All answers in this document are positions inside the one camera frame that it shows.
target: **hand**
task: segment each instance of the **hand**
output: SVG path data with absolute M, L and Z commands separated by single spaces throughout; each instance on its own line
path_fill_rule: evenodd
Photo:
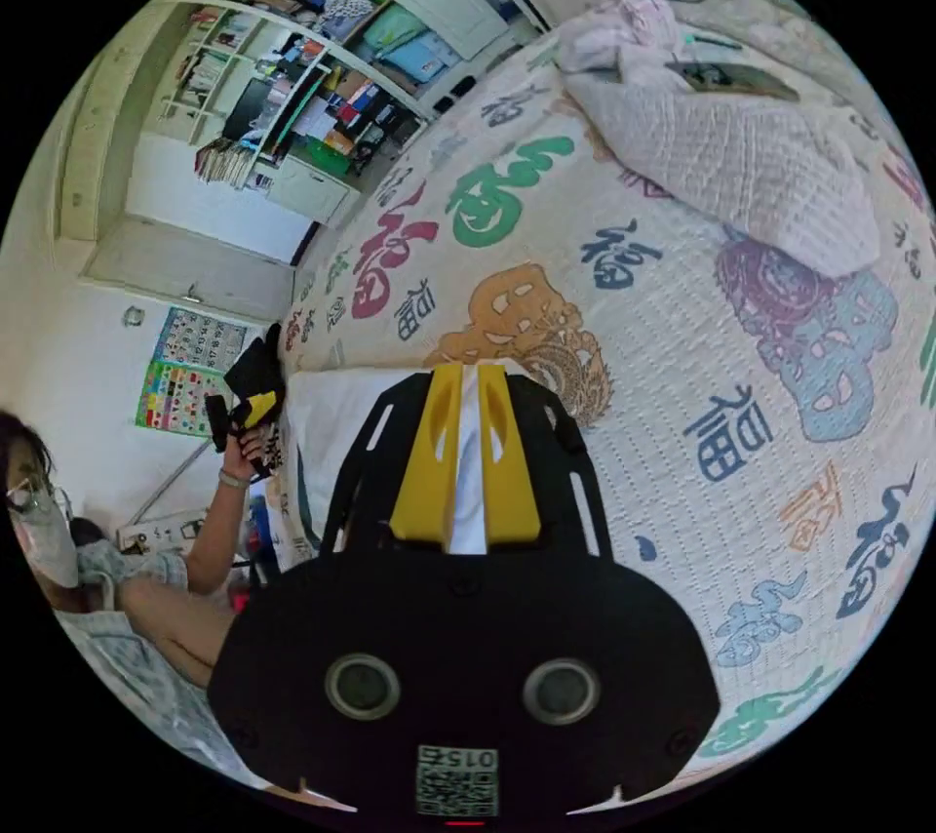
M 235 479 L 250 482 L 255 475 L 251 460 L 262 458 L 265 443 L 266 436 L 261 429 L 248 430 L 240 440 L 229 433 L 224 449 L 224 471 Z

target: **door frame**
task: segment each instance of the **door frame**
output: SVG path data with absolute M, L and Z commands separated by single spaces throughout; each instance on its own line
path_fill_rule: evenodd
M 172 231 L 181 232 L 187 238 L 190 238 L 194 241 L 211 241 L 216 244 L 224 245 L 227 248 L 230 248 L 232 251 L 236 251 L 242 255 L 246 255 L 250 258 L 255 258 L 257 260 L 265 261 L 268 264 L 273 264 L 276 267 L 282 267 L 285 270 L 288 270 L 292 273 L 292 288 L 288 290 L 288 298 L 286 300 L 286 307 L 280 313 L 280 317 L 286 316 L 290 311 L 290 306 L 293 302 L 293 293 L 295 292 L 295 267 L 291 264 L 283 263 L 280 260 L 270 258 L 267 255 L 262 255 L 259 252 L 251 251 L 249 248 L 241 248 L 239 245 L 230 245 L 226 241 L 220 241 L 217 238 L 211 238 L 208 235 L 203 235 L 200 232 L 192 231 L 188 228 L 180 228 L 177 225 L 170 225 L 164 221 L 157 221 L 155 218 L 147 218 L 146 216 L 135 216 L 131 214 L 124 213 L 121 215 L 120 221 L 111 228 L 101 239 L 95 242 L 94 249 L 88 255 L 87 260 L 84 263 L 84 266 L 81 269 L 81 272 L 78 274 L 78 283 L 85 284 L 92 287 L 99 287 L 104 290 L 117 290 L 122 291 L 125 294 L 128 294 L 131 297 L 140 297 L 143 299 L 157 299 L 161 302 L 168 303 L 171 306 L 179 306 L 183 309 L 189 309 L 193 312 L 206 312 L 212 313 L 213 315 L 220 316 L 222 319 L 232 320 L 237 323 L 242 323 L 249 326 L 267 326 L 270 323 L 269 319 L 261 318 L 259 316 L 252 316 L 250 313 L 239 313 L 234 310 L 223 309 L 218 306 L 212 306 L 210 303 L 193 303 L 191 301 L 186 301 L 183 297 L 172 296 L 170 294 L 164 294 L 159 291 L 149 290 L 145 287 L 138 287 L 134 284 L 128 284 L 122 280 L 105 280 L 101 277 L 95 276 L 91 273 L 92 267 L 95 263 L 95 260 L 98 258 L 98 253 L 100 252 L 104 241 L 112 234 L 116 233 L 117 229 L 120 227 L 120 222 L 125 219 L 133 219 L 136 221 L 141 221 L 145 225 L 151 225 L 155 228 L 169 228 Z

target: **bedspread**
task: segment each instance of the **bedspread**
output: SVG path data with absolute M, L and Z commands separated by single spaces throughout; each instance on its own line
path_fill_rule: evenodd
M 755 38 L 740 60 L 830 115 L 861 167 L 871 268 L 821 276 L 623 166 L 564 92 L 548 35 L 401 158 L 297 296 L 280 349 L 288 374 L 509 357 L 559 394 L 615 559 L 686 608 L 721 694 L 709 737 L 656 794 L 817 707 L 897 602 L 936 505 L 931 207 L 873 93 L 852 95 L 858 111 L 784 64 L 809 59 L 787 39 Z M 852 67 L 820 52 L 844 82 Z

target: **yellow robot part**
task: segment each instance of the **yellow robot part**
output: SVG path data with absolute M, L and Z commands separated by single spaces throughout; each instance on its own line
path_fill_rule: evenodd
M 433 371 L 390 518 L 390 530 L 398 540 L 438 543 L 449 551 L 455 516 L 460 412 L 461 364 L 449 362 Z
M 251 412 L 244 421 L 244 429 L 250 430 L 276 406 L 276 393 L 267 391 L 265 394 L 255 394 L 249 397 L 247 402 L 251 405 Z
M 484 473 L 487 548 L 530 543 L 539 538 L 540 520 L 529 481 L 527 458 L 510 403 L 507 376 L 500 365 L 478 366 L 481 403 L 481 465 Z M 494 451 L 494 435 L 499 453 Z

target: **fisheye view circle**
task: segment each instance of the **fisheye view circle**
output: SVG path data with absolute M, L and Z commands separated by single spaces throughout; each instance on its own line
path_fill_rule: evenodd
M 150 0 L 36 150 L 0 304 L 63 643 L 323 828 L 724 782 L 933 522 L 936 214 L 797 0 Z

